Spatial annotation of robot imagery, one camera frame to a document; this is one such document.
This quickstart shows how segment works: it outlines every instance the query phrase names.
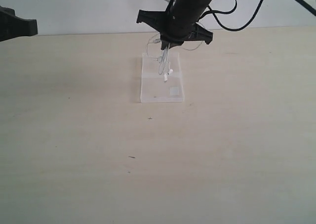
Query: wooden table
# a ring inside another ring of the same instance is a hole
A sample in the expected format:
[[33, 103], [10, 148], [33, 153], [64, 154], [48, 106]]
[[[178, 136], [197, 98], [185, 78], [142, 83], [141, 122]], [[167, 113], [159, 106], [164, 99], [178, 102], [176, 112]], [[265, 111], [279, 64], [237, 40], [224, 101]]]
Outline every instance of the wooden table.
[[0, 223], [315, 224], [316, 28], [214, 31], [142, 104], [152, 35], [0, 44]]

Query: small label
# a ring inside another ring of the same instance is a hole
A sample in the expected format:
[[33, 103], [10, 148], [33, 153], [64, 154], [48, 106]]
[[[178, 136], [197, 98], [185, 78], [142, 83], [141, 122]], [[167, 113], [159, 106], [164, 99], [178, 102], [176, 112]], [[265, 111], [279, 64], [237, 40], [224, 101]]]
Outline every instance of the small label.
[[170, 87], [170, 96], [179, 96], [180, 88], [179, 87]]

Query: clear acrylic stand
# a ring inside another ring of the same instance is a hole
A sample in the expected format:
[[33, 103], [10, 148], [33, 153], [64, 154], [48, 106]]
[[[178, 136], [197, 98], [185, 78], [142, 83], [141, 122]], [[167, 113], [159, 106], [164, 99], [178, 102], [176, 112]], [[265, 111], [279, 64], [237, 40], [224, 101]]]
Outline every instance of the clear acrylic stand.
[[140, 101], [148, 102], [183, 102], [184, 91], [179, 53], [170, 52], [168, 56], [170, 69], [173, 72], [164, 81], [164, 75], [159, 75], [159, 62], [146, 53], [143, 54], [142, 85]]

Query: table surface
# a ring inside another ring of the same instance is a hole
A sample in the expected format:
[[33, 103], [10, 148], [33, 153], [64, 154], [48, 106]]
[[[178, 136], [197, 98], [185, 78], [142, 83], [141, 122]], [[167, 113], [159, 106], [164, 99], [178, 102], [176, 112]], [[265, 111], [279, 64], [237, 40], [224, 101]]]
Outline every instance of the table surface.
[[316, 223], [316, 28], [214, 31], [143, 104], [152, 35], [0, 44], [0, 223]]

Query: white wall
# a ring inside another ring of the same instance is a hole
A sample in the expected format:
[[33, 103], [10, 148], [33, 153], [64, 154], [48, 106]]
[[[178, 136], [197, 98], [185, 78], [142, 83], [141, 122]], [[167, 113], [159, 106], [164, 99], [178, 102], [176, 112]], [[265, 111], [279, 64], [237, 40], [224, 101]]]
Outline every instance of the white wall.
[[[237, 11], [223, 16], [230, 27], [243, 25], [253, 14], [259, 0], [238, 0]], [[315, 0], [308, 0], [315, 6]], [[35, 18], [39, 33], [82, 34], [152, 31], [136, 24], [139, 9], [165, 10], [163, 0], [0, 0], [0, 4], [16, 10], [18, 16]], [[229, 10], [232, 0], [216, 0], [213, 8]], [[213, 18], [203, 21], [209, 29], [219, 28]], [[265, 0], [251, 27], [316, 25], [316, 18], [294, 0]]]

